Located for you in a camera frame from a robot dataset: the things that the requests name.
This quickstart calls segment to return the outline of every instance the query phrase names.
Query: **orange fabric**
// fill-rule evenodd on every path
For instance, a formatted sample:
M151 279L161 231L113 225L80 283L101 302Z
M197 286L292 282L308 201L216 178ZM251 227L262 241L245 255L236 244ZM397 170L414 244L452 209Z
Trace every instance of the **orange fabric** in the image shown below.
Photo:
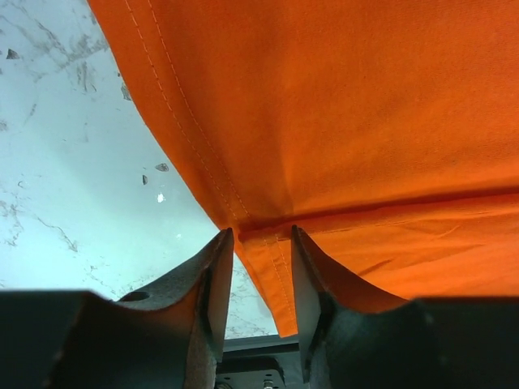
M403 297L519 293L519 2L90 3L282 336L293 223Z

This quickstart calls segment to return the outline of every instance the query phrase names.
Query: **black plastic part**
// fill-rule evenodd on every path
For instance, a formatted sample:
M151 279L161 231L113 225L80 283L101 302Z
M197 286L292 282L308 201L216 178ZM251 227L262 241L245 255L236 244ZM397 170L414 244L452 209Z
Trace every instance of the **black plastic part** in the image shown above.
M292 269L311 387L519 386L519 299L403 301L345 269L297 227Z
M82 292L0 293L6 388L213 388L233 234L120 302Z
M217 383L228 383L232 389L263 388L268 376L250 372L275 369L279 372L286 389L307 389L302 382L299 358L298 337L280 338L279 336L258 336L225 342L223 362L217 367ZM236 374L240 381L225 380L229 372Z

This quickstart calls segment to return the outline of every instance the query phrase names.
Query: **bolt hole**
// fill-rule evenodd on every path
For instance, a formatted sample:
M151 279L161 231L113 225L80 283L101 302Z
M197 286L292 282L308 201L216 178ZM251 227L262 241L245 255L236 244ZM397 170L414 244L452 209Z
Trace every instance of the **bolt hole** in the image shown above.
M134 292L129 292L125 297L121 299L121 301L142 301L146 300L147 298L149 298L148 292L144 292L142 290L135 290Z

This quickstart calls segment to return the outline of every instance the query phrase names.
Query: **marble wall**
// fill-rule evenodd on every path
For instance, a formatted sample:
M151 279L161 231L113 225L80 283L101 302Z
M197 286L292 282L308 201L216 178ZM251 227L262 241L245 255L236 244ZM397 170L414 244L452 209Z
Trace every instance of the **marble wall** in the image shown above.
M117 299L216 232L143 124L88 4L0 0L0 289ZM226 337L275 333L236 259Z

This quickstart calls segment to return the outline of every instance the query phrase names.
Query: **white marble surface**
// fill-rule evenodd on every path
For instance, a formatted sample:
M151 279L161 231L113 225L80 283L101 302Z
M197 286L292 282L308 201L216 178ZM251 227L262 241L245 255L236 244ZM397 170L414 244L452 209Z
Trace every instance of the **white marble surface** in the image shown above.
M126 99L84 0L0 0L0 51L0 289L117 299L216 234ZM236 259L226 337L275 333Z

